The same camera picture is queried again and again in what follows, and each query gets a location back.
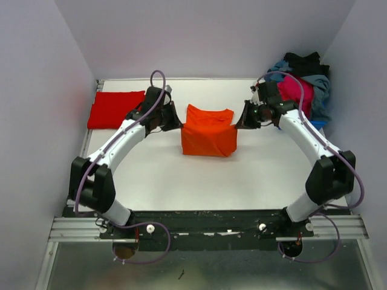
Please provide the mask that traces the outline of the orange t shirt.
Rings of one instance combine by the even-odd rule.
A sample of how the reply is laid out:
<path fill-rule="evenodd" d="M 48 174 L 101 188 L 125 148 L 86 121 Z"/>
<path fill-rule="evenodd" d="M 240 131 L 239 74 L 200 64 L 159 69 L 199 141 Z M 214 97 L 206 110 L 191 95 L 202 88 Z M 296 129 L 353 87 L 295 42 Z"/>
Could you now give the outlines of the orange t shirt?
<path fill-rule="evenodd" d="M 186 122 L 181 129 L 184 155 L 229 157 L 237 149 L 238 131 L 232 124 L 234 112 L 205 111 L 187 106 Z"/>

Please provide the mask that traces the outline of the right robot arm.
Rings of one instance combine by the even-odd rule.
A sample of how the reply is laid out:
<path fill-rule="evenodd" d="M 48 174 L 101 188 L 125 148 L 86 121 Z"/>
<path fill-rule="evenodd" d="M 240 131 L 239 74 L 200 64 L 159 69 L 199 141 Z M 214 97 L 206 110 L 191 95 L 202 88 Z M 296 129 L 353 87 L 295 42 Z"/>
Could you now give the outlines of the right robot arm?
<path fill-rule="evenodd" d="M 305 190 L 285 207 L 285 218 L 278 222 L 279 232 L 287 237 L 300 230 L 300 222 L 329 202 L 352 192 L 356 157 L 332 145 L 307 119 L 293 100 L 283 100 L 274 81 L 257 81 L 252 97 L 235 125 L 236 129 L 259 129 L 265 122 L 284 131 L 305 154 L 311 172 Z"/>

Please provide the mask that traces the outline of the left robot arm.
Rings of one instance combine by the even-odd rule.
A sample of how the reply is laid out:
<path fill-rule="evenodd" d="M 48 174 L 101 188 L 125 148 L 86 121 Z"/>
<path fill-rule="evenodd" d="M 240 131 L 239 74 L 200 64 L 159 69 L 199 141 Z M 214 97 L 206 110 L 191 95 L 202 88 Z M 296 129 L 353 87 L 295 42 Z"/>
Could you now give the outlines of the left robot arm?
<path fill-rule="evenodd" d="M 71 163 L 69 196 L 75 202 L 74 212 L 79 213 L 79 205 L 88 207 L 113 223 L 113 231 L 122 239 L 133 234 L 134 214 L 117 200 L 113 175 L 131 149 L 153 130 L 167 132 L 183 127 L 171 92 L 169 85 L 150 86 L 141 105 L 125 116 L 102 147 Z"/>

